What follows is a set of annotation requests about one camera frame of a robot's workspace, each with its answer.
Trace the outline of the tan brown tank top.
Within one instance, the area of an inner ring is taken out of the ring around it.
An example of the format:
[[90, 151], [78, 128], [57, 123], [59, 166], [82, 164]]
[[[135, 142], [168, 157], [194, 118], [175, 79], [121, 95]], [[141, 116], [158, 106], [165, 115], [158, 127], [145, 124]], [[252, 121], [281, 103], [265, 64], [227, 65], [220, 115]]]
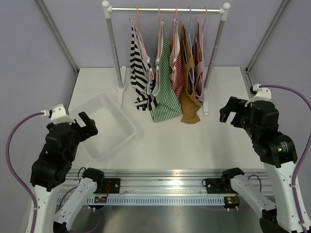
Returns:
[[189, 34], [184, 24], [181, 27], [180, 48], [183, 65], [184, 86], [180, 94], [183, 117], [181, 121], [187, 124], [196, 124], [200, 121], [197, 114], [201, 103], [195, 96], [194, 60], [191, 54]]

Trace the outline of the light blue wire hanger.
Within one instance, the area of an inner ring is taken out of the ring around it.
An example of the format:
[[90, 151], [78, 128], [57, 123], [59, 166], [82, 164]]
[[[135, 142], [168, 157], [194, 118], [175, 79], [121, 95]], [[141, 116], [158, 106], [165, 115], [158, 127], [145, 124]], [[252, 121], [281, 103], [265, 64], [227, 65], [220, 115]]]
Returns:
[[[189, 11], [190, 11], [190, 19], [189, 19], [189, 23], [188, 23], [188, 28], [186, 29], [185, 25], [182, 24], [182, 29], [184, 29], [184, 31], [186, 32], [184, 37], [186, 38], [186, 35], [187, 35], [187, 40], [189, 42], [189, 48], [190, 48], [190, 56], [188, 56], [187, 55], [187, 51], [186, 51], [185, 39], [183, 39], [183, 46], [184, 46], [184, 53], [185, 53], [184, 59], [185, 59], [187, 65], [189, 64], [189, 59], [193, 58], [192, 42], [191, 42], [191, 34], [190, 34], [191, 19], [192, 19], [192, 9], [190, 7], [188, 7], [188, 8], [189, 8]], [[191, 84], [194, 84], [195, 83], [195, 76], [194, 76], [194, 68], [193, 67], [189, 68], [188, 75], [189, 75], [189, 80], [190, 80]]]

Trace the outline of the pink mauve tank top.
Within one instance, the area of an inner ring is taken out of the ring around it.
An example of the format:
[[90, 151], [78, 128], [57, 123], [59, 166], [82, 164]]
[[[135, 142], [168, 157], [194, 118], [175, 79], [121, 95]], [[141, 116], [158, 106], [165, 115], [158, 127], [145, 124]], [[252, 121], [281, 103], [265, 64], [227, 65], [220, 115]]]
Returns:
[[195, 96], [203, 103], [204, 102], [204, 80], [205, 80], [205, 66], [202, 45], [202, 31], [200, 30], [200, 23], [197, 21], [195, 25], [195, 34], [192, 45], [192, 52], [194, 58], [194, 75], [195, 75]]

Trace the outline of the pink wire hanger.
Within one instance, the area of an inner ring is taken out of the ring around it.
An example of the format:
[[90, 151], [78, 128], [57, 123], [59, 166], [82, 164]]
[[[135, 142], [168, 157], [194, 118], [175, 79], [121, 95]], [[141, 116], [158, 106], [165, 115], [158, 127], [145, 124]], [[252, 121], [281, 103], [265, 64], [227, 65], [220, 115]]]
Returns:
[[204, 67], [204, 28], [207, 21], [207, 8], [205, 7], [205, 19], [202, 27], [196, 17], [196, 29], [194, 36], [194, 61], [195, 67], [201, 65]]

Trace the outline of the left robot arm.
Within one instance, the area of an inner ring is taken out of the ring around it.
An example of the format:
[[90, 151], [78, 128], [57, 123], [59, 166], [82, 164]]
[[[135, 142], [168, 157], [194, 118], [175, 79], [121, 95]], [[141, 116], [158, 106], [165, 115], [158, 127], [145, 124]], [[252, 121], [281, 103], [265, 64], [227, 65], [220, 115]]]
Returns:
[[81, 127], [71, 118], [47, 125], [46, 143], [32, 165], [30, 179], [35, 198], [33, 217], [29, 220], [32, 233], [68, 233], [89, 196], [104, 190], [104, 173], [87, 168], [69, 200], [59, 211], [55, 211], [78, 145], [98, 134], [94, 120], [85, 112], [78, 115], [85, 126]]

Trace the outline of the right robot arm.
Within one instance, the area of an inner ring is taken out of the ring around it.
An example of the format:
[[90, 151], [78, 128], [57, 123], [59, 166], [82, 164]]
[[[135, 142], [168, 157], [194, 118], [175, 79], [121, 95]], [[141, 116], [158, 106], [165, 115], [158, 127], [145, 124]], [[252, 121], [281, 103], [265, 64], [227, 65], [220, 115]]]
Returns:
[[231, 125], [245, 130], [268, 172], [275, 202], [255, 188], [239, 168], [223, 171], [222, 190], [235, 191], [247, 202], [258, 215], [264, 233], [309, 233], [311, 220], [294, 177], [298, 167], [295, 145], [290, 137], [279, 132], [275, 105], [270, 101], [248, 103], [230, 97], [220, 110], [220, 122], [226, 122], [232, 112], [235, 116]]

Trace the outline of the red white striped tank top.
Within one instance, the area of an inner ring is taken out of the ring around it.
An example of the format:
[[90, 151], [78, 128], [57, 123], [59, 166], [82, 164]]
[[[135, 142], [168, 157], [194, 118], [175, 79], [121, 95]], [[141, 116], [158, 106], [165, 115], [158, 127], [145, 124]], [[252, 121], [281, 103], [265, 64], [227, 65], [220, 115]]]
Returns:
[[177, 58], [177, 66], [176, 66], [177, 70], [176, 70], [176, 77], [175, 80], [172, 82], [172, 88], [173, 91], [175, 92], [177, 98], [180, 98], [180, 94], [181, 91], [183, 89], [184, 83], [185, 83], [185, 78], [184, 78], [184, 74], [183, 74], [183, 62], [182, 62], [182, 54], [181, 54], [181, 48], [178, 54], [178, 58]]

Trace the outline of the black white striped tank top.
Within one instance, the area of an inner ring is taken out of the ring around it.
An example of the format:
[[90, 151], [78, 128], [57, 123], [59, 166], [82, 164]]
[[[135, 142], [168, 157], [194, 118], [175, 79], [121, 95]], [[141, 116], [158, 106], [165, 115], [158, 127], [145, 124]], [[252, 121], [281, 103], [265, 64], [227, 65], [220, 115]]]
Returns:
[[145, 64], [141, 60], [138, 44], [134, 38], [131, 26], [131, 45], [130, 45], [130, 82], [135, 90], [137, 98], [135, 106], [141, 111], [151, 111], [157, 107], [157, 100], [153, 95], [155, 80], [153, 81], [146, 71]]

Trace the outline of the pink hanger under black top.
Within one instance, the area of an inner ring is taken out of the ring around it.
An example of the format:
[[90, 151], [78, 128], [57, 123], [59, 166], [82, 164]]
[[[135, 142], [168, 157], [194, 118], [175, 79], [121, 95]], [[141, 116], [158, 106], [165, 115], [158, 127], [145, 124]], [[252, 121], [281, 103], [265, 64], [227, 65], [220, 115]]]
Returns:
[[136, 27], [134, 21], [131, 18], [129, 18], [129, 21], [130, 21], [131, 26], [134, 27], [132, 31], [134, 33], [134, 38], [138, 44], [138, 48], [139, 48], [140, 55], [141, 55], [141, 60], [145, 64], [146, 71], [148, 72], [149, 76], [154, 81], [155, 76], [153, 73], [153, 69], [151, 68], [151, 65], [150, 65], [150, 57], [147, 54], [146, 47], [144, 45], [143, 38], [141, 35], [139, 9], [137, 8], [137, 6], [135, 6], [135, 8], [136, 8], [137, 16], [138, 16], [138, 27]]

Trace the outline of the pink hanger under red top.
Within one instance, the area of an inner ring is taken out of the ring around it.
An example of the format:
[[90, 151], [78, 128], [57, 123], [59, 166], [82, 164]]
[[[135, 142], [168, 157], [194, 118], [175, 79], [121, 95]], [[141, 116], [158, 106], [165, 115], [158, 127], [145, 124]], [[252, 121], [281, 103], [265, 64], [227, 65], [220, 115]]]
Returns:
[[170, 66], [172, 68], [171, 81], [173, 82], [176, 77], [177, 58], [178, 58], [178, 54], [180, 51], [179, 36], [178, 36], [178, 22], [177, 22], [177, 9], [175, 9], [170, 46], [171, 46]]

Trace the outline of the white plastic basket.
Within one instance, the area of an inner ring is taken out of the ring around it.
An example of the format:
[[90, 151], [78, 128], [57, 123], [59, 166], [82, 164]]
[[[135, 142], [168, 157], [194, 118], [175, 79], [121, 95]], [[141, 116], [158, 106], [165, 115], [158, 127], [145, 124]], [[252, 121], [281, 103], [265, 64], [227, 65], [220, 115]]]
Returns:
[[98, 129], [96, 136], [81, 143], [93, 161], [107, 158], [124, 146], [136, 135], [136, 128], [122, 109], [106, 94], [99, 93], [76, 107], [69, 109], [71, 118], [82, 126], [84, 123], [78, 116], [85, 112], [95, 121]]

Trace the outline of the white clothes rack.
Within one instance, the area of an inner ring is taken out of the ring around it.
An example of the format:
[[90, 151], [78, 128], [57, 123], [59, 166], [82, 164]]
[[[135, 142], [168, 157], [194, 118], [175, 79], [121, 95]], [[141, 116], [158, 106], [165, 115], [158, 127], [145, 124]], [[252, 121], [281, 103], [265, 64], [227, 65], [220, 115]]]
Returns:
[[119, 63], [119, 58], [118, 58], [118, 52], [117, 52], [117, 47], [116, 47], [116, 41], [115, 41], [115, 36], [114, 36], [114, 31], [113, 31], [113, 25], [112, 25], [112, 20], [111, 20], [111, 14], [113, 12], [139, 12], [139, 13], [182, 13], [182, 14], [219, 14], [220, 15], [220, 23], [218, 26], [217, 30], [217, 35], [215, 38], [213, 50], [211, 53], [206, 77], [205, 77], [205, 82], [204, 82], [204, 102], [203, 102], [203, 115], [204, 116], [209, 116], [210, 110], [209, 110], [209, 104], [210, 100], [208, 99], [208, 91], [209, 91], [209, 80], [212, 74], [212, 70], [214, 67], [214, 62], [216, 59], [219, 43], [221, 40], [222, 32], [224, 29], [224, 25], [228, 16], [229, 9], [231, 8], [230, 3], [226, 2], [220, 7], [219, 9], [190, 9], [190, 8], [121, 8], [121, 7], [113, 7], [110, 5], [109, 1], [104, 0], [102, 2], [102, 7], [104, 10], [104, 17], [106, 19], [107, 23], [107, 28], [108, 28], [108, 34], [109, 34], [109, 39], [110, 39], [110, 44], [112, 48], [112, 54], [113, 54], [113, 59], [114, 59], [114, 65], [115, 65], [115, 70], [117, 74], [117, 80], [118, 80], [118, 98], [117, 98], [117, 103], [119, 106], [122, 106], [122, 101], [123, 101], [123, 93], [125, 92], [125, 66], [121, 67]]

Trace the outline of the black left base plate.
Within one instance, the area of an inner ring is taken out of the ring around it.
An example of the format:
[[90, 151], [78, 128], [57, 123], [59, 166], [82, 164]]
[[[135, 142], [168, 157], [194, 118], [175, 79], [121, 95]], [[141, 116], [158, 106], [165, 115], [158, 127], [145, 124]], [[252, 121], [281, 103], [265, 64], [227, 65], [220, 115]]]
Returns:
[[119, 194], [121, 187], [120, 178], [105, 178], [104, 191], [107, 194]]

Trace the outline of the aluminium mounting rail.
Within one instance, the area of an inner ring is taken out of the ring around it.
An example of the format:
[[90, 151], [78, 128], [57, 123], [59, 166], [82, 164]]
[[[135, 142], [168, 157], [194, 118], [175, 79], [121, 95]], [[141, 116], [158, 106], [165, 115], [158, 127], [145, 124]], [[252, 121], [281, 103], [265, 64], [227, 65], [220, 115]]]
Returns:
[[[202, 180], [219, 178], [222, 169], [102, 169], [105, 178], [120, 178], [121, 196], [206, 196]], [[262, 193], [274, 196], [268, 173], [264, 169], [243, 169], [245, 175], [259, 175]], [[78, 184], [78, 169], [72, 169], [60, 191], [65, 194]]]

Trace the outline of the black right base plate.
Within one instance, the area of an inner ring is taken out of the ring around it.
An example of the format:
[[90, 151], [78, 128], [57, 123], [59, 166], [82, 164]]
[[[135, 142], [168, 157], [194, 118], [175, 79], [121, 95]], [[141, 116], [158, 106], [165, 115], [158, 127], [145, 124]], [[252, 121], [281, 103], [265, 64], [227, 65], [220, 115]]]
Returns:
[[206, 188], [208, 194], [236, 194], [228, 181], [221, 178], [206, 178], [202, 180], [203, 187]]

